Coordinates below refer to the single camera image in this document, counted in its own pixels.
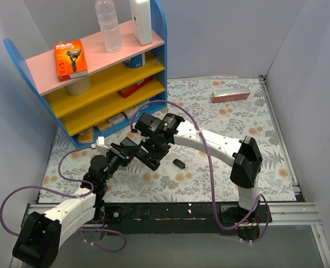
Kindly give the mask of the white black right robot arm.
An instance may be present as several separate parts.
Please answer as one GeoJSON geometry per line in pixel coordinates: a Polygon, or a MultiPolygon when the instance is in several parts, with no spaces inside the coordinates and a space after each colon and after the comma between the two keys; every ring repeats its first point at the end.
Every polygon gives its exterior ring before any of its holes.
{"type": "Polygon", "coordinates": [[[162,119],[143,113],[133,129],[144,138],[141,146],[155,163],[164,158],[171,144],[205,152],[224,162],[232,168],[229,178],[238,187],[240,218],[251,222],[259,215],[255,203],[259,196],[257,177],[261,171],[262,155],[253,137],[229,138],[200,130],[193,123],[172,113],[162,119]]]}

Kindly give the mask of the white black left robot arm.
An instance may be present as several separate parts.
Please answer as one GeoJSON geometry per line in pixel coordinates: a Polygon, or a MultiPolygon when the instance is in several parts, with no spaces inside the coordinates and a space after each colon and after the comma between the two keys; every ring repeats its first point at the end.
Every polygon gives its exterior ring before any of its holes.
{"type": "Polygon", "coordinates": [[[118,216],[118,209],[109,210],[104,206],[107,182],[119,167],[131,162],[137,150],[136,145],[113,143],[105,155],[94,156],[72,198],[27,217],[12,250],[13,257],[32,267],[50,267],[60,246],[84,224],[107,224],[118,216]]]}

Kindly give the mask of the black TV remote control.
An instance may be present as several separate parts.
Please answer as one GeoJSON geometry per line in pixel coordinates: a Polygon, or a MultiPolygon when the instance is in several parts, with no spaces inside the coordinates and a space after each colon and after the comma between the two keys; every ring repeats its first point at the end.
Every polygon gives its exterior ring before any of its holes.
{"type": "Polygon", "coordinates": [[[148,152],[146,152],[144,149],[141,148],[140,145],[133,142],[128,137],[124,138],[121,143],[121,146],[125,146],[128,149],[130,149],[134,157],[136,157],[138,160],[140,160],[143,164],[145,164],[148,168],[150,168],[152,171],[157,170],[157,168],[160,166],[160,162],[153,159],[148,152]]]}

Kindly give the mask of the black remote battery cover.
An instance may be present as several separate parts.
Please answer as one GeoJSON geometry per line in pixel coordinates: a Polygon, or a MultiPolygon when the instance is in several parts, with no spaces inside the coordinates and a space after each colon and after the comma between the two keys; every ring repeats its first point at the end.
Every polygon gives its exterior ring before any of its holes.
{"type": "Polygon", "coordinates": [[[176,165],[177,167],[181,168],[181,169],[185,169],[186,165],[184,162],[182,162],[181,160],[179,159],[175,159],[173,161],[173,164],[176,165]]]}

